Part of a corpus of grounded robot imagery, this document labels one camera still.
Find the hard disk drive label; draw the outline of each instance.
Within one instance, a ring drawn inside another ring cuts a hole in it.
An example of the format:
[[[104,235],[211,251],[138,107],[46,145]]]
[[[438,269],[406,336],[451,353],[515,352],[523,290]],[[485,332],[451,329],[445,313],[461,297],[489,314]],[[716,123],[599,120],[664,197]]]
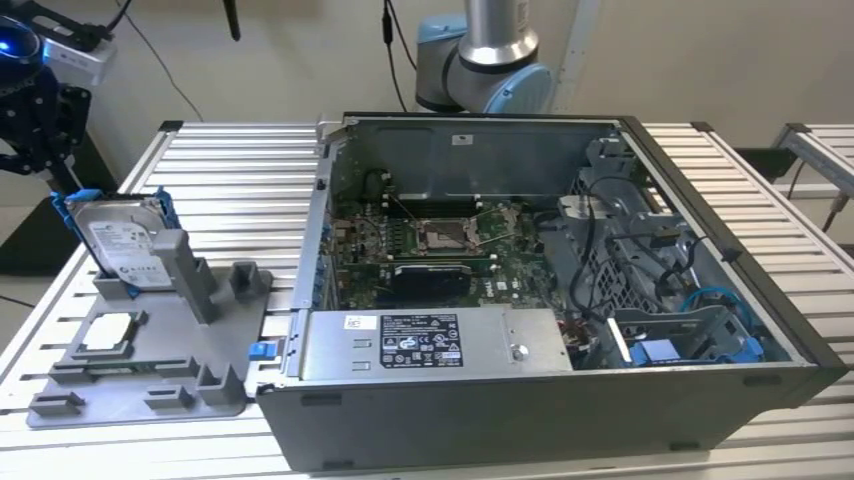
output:
[[[170,287],[172,280],[160,258],[151,254],[146,228],[130,222],[91,222],[98,248],[122,280],[140,288]]]

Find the gray plastic holder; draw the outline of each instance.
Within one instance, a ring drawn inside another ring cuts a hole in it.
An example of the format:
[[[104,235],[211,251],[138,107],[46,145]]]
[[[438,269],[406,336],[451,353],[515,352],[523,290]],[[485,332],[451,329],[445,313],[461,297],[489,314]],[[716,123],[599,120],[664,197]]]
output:
[[[210,268],[192,257],[180,230],[160,232],[154,249],[176,290],[131,298],[120,281],[96,279],[100,295],[51,368],[47,387],[34,397],[31,427],[210,418],[243,411],[249,350],[261,335],[273,275],[254,262]],[[87,333],[108,313],[128,314],[130,324],[112,347],[111,339],[91,349]]]

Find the slotted aluminum surface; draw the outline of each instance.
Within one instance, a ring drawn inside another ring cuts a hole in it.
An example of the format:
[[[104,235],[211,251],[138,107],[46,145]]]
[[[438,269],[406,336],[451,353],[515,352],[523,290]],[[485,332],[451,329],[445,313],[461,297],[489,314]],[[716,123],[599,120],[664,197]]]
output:
[[[789,148],[842,192],[854,196],[854,125],[788,125],[776,146]]]
[[[817,330],[854,364],[850,262],[717,135],[688,124],[648,127]],[[158,135],[123,186],[135,192],[167,183],[196,251],[213,264],[254,259],[274,271],[277,292],[265,337],[287,330],[285,313],[317,164],[314,142],[313,125],[186,124],[179,132]],[[30,397],[42,390],[60,347],[92,304],[92,270],[78,251],[0,357],[0,476],[91,478],[114,476],[120,469],[132,478],[307,478],[290,472],[255,405],[231,419],[27,428]],[[854,478],[854,374],[805,407],[762,414],[712,452],[346,478],[566,477]]]

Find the warning label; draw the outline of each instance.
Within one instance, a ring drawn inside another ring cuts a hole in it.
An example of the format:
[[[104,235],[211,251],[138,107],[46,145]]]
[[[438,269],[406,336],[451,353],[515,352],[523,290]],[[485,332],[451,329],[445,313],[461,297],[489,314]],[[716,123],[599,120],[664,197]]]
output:
[[[457,315],[383,315],[381,339],[386,368],[463,366]]]

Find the blue tab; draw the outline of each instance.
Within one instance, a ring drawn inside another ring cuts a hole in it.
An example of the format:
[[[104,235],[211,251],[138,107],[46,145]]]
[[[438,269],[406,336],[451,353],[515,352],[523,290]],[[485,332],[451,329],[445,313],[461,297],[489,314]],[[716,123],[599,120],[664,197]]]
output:
[[[275,343],[257,342],[250,345],[250,361],[275,360],[279,349]]]
[[[154,197],[160,200],[160,208],[163,209],[163,217],[166,218],[166,228],[182,228],[182,222],[178,220],[178,213],[175,213],[172,195],[163,190],[163,185],[158,187]]]
[[[102,192],[98,188],[84,188],[68,195],[67,200],[70,202],[91,202],[94,200],[98,200],[102,195],[104,195],[104,192]]]
[[[760,340],[753,337],[748,337],[748,340],[745,340],[745,343],[742,344],[742,349],[736,355],[733,355],[733,361],[736,363],[757,363],[762,360],[764,354],[765,350],[762,349]]]

